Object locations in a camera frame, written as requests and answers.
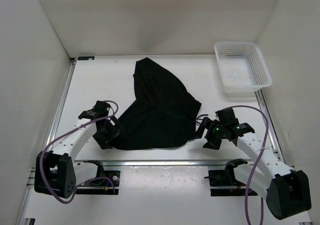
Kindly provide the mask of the black shorts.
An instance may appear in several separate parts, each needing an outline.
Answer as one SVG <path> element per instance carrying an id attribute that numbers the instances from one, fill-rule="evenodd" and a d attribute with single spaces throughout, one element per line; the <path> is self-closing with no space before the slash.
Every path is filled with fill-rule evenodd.
<path id="1" fill-rule="evenodd" d="M 135 101 L 118 118 L 122 132 L 111 142 L 118 150 L 178 148 L 196 136 L 202 106 L 170 71 L 146 57 L 134 69 Z"/>

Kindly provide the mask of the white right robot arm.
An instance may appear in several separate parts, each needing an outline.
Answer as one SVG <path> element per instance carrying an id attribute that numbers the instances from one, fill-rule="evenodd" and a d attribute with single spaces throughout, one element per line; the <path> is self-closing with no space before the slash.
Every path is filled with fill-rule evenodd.
<path id="1" fill-rule="evenodd" d="M 248 123 L 239 123 L 236 118 L 220 122 L 204 117 L 196 135 L 206 139 L 206 149 L 218 150 L 222 141 L 228 140 L 257 163 L 254 166 L 242 158 L 231 160 L 226 163 L 221 178 L 230 185 L 248 185 L 265 200 L 276 219 L 283 220 L 311 209 L 308 176 L 302 170 L 293 170 L 264 147 Z"/>

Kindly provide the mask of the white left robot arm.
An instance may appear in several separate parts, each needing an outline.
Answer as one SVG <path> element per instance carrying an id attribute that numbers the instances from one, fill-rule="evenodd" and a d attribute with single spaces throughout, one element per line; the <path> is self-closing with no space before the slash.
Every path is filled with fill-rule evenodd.
<path id="1" fill-rule="evenodd" d="M 34 190 L 52 195 L 62 204 L 69 204 L 79 186 L 87 183 L 100 185 L 108 180 L 101 161 L 76 162 L 75 159 L 89 139 L 95 139 L 101 149 L 110 149 L 110 142 L 120 132 L 119 121 L 107 111 L 83 111 L 73 130 L 53 140 L 38 154 Z"/>

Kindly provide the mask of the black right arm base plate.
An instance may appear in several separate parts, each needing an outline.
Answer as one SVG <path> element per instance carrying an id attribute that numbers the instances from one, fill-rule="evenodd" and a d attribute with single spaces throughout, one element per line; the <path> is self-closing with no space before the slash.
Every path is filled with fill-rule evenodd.
<path id="1" fill-rule="evenodd" d="M 204 177 L 209 181 L 211 197 L 244 197 L 246 184 L 236 180 L 234 169 L 248 162 L 242 158 L 228 161 L 224 169 L 212 169 Z"/>

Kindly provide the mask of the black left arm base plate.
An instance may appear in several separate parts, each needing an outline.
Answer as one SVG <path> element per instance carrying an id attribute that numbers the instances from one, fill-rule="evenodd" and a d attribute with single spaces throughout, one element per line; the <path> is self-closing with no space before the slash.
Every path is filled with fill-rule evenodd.
<path id="1" fill-rule="evenodd" d="M 74 166 L 77 195 L 118 195 L 121 171 L 105 168 L 97 160 L 85 160 Z"/>

